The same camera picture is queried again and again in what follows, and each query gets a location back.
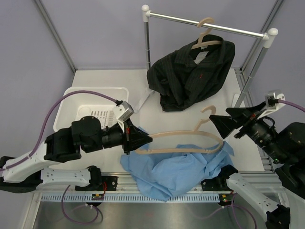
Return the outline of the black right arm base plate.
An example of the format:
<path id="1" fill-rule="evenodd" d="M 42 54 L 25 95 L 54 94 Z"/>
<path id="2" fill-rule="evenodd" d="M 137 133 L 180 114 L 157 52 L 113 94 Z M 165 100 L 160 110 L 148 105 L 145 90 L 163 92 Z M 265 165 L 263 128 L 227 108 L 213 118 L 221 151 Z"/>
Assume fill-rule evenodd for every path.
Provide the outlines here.
<path id="1" fill-rule="evenodd" d="M 204 180 L 201 182 L 203 191 L 226 191 L 228 187 L 224 182 L 215 181 L 212 179 Z"/>

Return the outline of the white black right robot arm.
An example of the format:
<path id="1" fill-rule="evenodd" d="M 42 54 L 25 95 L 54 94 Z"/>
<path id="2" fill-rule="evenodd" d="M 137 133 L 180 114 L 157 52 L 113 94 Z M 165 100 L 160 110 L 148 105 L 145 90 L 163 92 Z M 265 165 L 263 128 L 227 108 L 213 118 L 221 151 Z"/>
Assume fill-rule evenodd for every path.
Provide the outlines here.
<path id="1" fill-rule="evenodd" d="M 222 167 L 218 176 L 201 182 L 202 189 L 229 189 L 246 200 L 264 219 L 268 229 L 305 227 L 305 124 L 294 122 L 281 132 L 268 117 L 277 109 L 265 102 L 253 107 L 227 108 L 227 116 L 210 115 L 222 138 L 235 129 L 236 139 L 248 136 L 279 167 L 275 169 L 287 195 L 289 206 L 270 200 L 248 183 L 232 165 Z"/>

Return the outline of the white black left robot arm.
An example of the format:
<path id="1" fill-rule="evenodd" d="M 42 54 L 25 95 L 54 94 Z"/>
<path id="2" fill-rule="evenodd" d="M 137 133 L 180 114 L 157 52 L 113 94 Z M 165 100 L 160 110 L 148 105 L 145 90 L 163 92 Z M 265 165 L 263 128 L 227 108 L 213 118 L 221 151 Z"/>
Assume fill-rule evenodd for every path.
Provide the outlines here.
<path id="1" fill-rule="evenodd" d="M 52 166 L 79 160 L 81 152 L 91 153 L 116 146 L 122 146 L 128 155 L 152 140 L 130 119 L 123 127 L 115 124 L 102 128 L 96 117 L 85 116 L 48 136 L 24 157 L 3 156 L 0 159 L 0 188 L 10 193 L 28 193 L 50 185 L 74 185 L 76 191 L 101 190 L 105 181 L 96 166 L 79 170 L 53 169 Z"/>

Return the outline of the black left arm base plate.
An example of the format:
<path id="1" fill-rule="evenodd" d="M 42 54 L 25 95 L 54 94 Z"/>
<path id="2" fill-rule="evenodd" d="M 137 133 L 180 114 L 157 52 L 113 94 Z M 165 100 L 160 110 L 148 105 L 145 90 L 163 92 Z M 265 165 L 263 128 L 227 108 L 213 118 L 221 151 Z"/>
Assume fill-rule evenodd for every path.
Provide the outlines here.
<path id="1" fill-rule="evenodd" d="M 89 185 L 85 187 L 75 186 L 75 191 L 116 191 L 117 176 L 98 176 L 89 180 Z"/>

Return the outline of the light blue shirt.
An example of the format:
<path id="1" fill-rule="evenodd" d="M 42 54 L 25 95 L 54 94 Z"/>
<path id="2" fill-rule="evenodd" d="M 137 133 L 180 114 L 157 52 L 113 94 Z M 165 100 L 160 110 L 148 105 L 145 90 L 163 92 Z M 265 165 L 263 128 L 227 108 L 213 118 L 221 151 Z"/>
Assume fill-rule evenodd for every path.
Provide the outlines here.
<path id="1" fill-rule="evenodd" d="M 195 136 L 186 143 L 174 143 L 169 138 L 155 139 L 149 149 L 157 148 L 203 148 L 214 149 L 211 140 L 197 140 Z M 205 179 L 219 175 L 221 168 L 232 165 L 234 150 L 224 142 L 216 153 L 161 153 L 139 155 L 132 151 L 120 159 L 123 169 L 130 173 L 139 191 L 149 198 L 167 201 L 180 196 Z"/>

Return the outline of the beige plastic hanger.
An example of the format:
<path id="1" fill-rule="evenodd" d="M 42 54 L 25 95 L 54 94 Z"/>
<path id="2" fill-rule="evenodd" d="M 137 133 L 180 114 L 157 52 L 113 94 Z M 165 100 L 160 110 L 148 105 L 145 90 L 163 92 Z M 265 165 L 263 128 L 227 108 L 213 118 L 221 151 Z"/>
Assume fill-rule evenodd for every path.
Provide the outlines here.
<path id="1" fill-rule="evenodd" d="M 201 153 L 201 154 L 212 154 L 216 153 L 220 150 L 223 145 L 224 141 L 216 136 L 213 133 L 209 133 L 206 131 L 200 130 L 200 127 L 203 124 L 206 124 L 210 121 L 209 118 L 201 119 L 197 123 L 197 125 L 192 130 L 176 130 L 176 131 L 168 131 L 168 132 L 161 132 L 150 135 L 150 137 L 155 139 L 161 138 L 169 138 L 174 143 L 183 144 L 186 143 L 187 140 L 191 140 L 195 136 L 197 140 L 211 140 L 213 143 L 216 143 L 216 148 L 214 149 L 203 149 L 203 148 L 157 148 L 157 149 L 136 149 L 135 152 L 139 155 L 148 155 L 148 154 L 161 154 L 161 153 Z"/>

